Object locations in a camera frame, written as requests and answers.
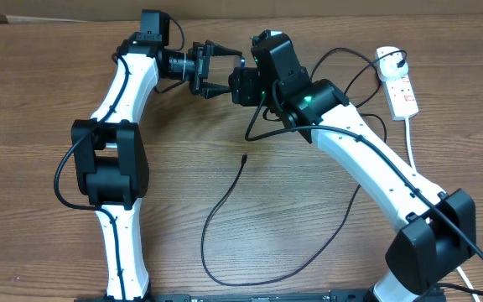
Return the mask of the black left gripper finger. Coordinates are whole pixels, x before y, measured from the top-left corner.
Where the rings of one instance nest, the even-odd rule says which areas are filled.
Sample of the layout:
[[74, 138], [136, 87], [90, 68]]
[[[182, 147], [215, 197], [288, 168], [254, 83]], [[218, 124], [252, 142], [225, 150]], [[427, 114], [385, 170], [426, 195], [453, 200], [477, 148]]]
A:
[[208, 57], [214, 56], [237, 56], [242, 57], [242, 52], [240, 50], [230, 49], [220, 44], [216, 44], [211, 40], [206, 40], [206, 55]]
[[229, 86], [207, 83], [207, 82], [203, 83], [203, 97], [205, 99], [211, 99], [216, 96], [230, 93], [230, 92], [231, 92], [231, 88]]

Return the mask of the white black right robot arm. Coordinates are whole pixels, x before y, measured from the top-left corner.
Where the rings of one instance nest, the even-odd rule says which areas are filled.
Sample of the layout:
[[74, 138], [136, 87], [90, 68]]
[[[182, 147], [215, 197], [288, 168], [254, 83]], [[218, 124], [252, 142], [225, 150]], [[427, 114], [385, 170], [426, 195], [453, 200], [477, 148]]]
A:
[[312, 81], [291, 39], [265, 30], [253, 37], [255, 67], [229, 77], [233, 101], [267, 107], [347, 172], [381, 208], [396, 236], [385, 260], [388, 273], [372, 288], [376, 301], [421, 301], [445, 286], [443, 278], [476, 255], [475, 202], [452, 194], [408, 166], [365, 123], [334, 83]]

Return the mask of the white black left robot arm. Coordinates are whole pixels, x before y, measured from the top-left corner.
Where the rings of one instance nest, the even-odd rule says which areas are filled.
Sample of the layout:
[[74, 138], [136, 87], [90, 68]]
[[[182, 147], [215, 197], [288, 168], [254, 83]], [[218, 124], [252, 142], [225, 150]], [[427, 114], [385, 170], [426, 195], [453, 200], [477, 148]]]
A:
[[139, 31], [114, 54], [117, 72], [103, 103], [86, 120], [74, 121], [69, 156], [87, 211], [99, 219], [108, 266], [104, 301], [149, 301], [151, 280], [144, 264], [140, 210], [149, 168], [139, 121], [149, 95], [162, 79], [187, 83], [206, 99], [229, 91], [207, 82], [214, 56], [242, 58], [239, 50], [212, 41], [195, 42], [184, 52], [169, 48], [167, 13], [144, 9]]

